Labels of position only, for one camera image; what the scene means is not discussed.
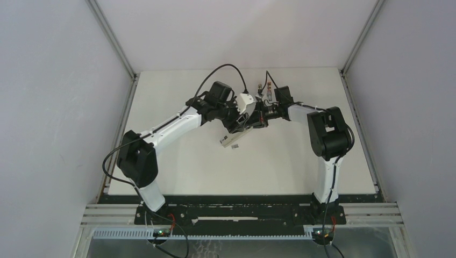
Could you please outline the black and beige stapler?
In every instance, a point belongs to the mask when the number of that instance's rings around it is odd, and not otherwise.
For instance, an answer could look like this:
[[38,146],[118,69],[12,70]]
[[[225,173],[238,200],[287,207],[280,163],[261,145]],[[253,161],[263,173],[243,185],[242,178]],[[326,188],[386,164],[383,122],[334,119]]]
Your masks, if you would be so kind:
[[228,146],[231,146],[235,144],[237,140],[242,138],[245,134],[249,133],[252,131],[252,128],[244,129],[242,132],[236,132],[236,133],[228,133],[226,132],[221,139],[219,140],[220,144],[226,148]]

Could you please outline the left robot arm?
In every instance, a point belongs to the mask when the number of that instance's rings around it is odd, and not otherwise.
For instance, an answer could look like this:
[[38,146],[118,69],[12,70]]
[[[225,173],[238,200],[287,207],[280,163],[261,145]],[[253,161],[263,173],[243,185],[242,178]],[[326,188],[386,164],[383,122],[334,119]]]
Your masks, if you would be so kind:
[[117,158],[117,167],[128,179],[148,208],[147,217],[155,224],[167,220],[168,210],[156,178],[158,155],[171,143],[193,129],[215,119],[230,132],[243,127],[254,111],[257,100],[244,91],[230,97],[232,88],[216,81],[209,91],[189,99],[175,116],[147,131],[126,132]]

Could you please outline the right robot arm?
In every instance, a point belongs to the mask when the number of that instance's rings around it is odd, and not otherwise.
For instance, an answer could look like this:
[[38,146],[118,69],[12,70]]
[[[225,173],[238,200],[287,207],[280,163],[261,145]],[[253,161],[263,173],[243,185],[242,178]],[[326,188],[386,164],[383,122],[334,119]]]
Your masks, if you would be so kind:
[[326,223],[332,217],[332,210],[326,203],[338,199],[340,167],[344,156],[354,146],[353,131],[337,106],[324,109],[296,102],[288,86],[276,88],[274,93],[276,103],[266,105],[257,101],[246,126],[264,128],[270,120],[278,118],[307,124],[312,151],[319,158],[317,186],[312,193],[319,204],[311,208],[311,218],[316,223]]

